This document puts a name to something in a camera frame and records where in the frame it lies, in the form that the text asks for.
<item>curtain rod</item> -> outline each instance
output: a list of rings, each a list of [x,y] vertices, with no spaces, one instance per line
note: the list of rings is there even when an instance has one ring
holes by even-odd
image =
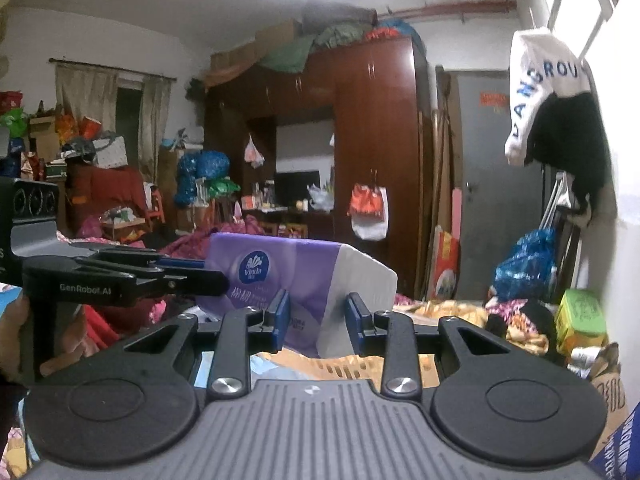
[[[56,59],[55,57],[49,58],[50,63],[67,63],[69,65],[80,65],[80,66],[91,66],[93,68],[105,68],[107,70],[117,70],[118,72],[127,72],[130,74],[138,74],[138,75],[149,75],[152,77],[161,77],[163,79],[168,79],[169,81],[173,81],[174,83],[178,81],[175,77],[167,77],[164,75],[153,74],[151,72],[140,72],[140,70],[130,70],[128,68],[121,68],[119,66],[106,66],[106,65],[97,65],[95,63],[84,63],[82,61],[69,61],[66,59]]]

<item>metal screw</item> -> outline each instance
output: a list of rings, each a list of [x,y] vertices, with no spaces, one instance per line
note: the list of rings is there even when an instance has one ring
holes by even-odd
[[[410,394],[418,389],[418,384],[411,377],[396,377],[387,381],[386,387],[395,394]]]
[[[220,377],[211,383],[213,391],[222,395],[236,394],[242,389],[242,381],[233,377]]]

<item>gray ribbed panel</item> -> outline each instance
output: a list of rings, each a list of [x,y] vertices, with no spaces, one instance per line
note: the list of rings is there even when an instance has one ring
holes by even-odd
[[[366,381],[259,381],[247,397],[210,404],[172,450],[129,468],[88,472],[43,463],[28,480],[590,480],[575,463],[508,472],[459,455],[417,406]]]

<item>gray door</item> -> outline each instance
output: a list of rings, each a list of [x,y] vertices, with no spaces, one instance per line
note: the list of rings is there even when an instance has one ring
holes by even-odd
[[[542,169],[509,166],[504,143],[511,130],[506,74],[459,75],[463,193],[460,233],[460,300],[484,300],[495,267],[518,238],[540,225]]]

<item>orange perforated basket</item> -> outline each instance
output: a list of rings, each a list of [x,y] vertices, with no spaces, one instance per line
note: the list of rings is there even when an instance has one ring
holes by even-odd
[[[378,390],[380,390],[382,367],[385,362],[382,357],[358,357],[355,355],[338,359],[311,359],[288,349],[282,349],[277,354],[262,353],[260,357],[268,359],[274,364],[293,368],[319,381],[370,379]],[[420,371],[423,388],[440,384],[435,366],[433,366],[432,356],[420,356]]]

